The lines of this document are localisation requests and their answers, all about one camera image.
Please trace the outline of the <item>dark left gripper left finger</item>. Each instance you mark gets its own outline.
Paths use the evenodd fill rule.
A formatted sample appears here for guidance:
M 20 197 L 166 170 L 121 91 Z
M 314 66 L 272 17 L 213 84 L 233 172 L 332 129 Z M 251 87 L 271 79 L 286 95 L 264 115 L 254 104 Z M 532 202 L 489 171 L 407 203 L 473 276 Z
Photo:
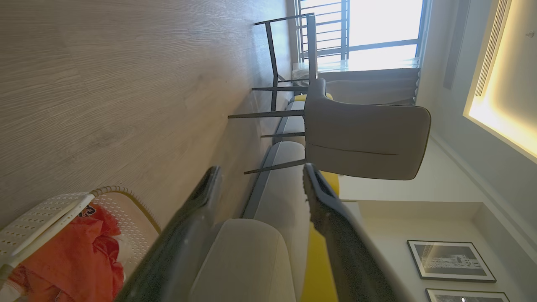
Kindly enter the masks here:
M 216 236 L 222 169 L 210 167 L 116 296 L 117 302 L 185 302 Z

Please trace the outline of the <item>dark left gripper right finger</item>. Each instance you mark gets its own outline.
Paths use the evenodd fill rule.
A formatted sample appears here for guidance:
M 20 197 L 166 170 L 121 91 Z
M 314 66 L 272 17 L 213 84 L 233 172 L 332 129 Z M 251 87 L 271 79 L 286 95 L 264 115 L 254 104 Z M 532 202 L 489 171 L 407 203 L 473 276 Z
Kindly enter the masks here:
M 407 302 L 405 290 L 351 211 L 312 163 L 303 167 L 311 222 L 325 239 L 341 302 Z

